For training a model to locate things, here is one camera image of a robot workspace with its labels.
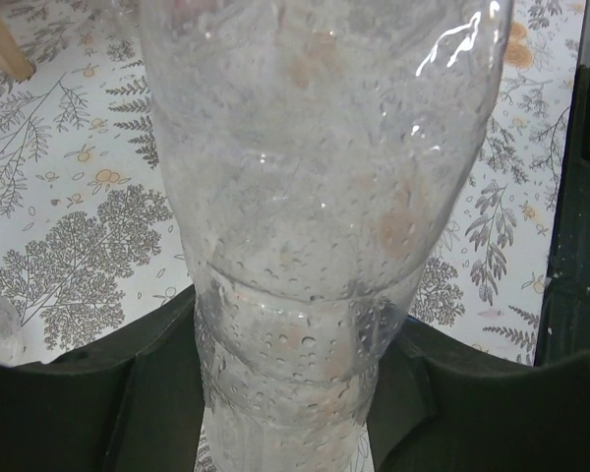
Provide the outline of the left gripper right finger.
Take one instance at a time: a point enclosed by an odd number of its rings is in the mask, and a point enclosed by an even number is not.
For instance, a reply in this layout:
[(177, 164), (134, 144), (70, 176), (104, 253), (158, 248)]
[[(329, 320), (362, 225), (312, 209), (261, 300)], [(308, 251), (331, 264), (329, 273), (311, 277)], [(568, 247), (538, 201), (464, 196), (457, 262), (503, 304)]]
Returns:
[(377, 471), (590, 471), (590, 350), (528, 367), (410, 318), (368, 433)]

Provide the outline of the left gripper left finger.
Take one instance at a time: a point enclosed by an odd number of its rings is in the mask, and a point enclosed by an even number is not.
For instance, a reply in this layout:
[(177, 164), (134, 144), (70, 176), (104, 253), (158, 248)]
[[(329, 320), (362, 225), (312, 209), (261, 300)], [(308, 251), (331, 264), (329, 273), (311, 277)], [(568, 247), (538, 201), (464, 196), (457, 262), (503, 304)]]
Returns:
[(0, 471), (191, 471), (195, 289), (48, 364), (0, 365)]

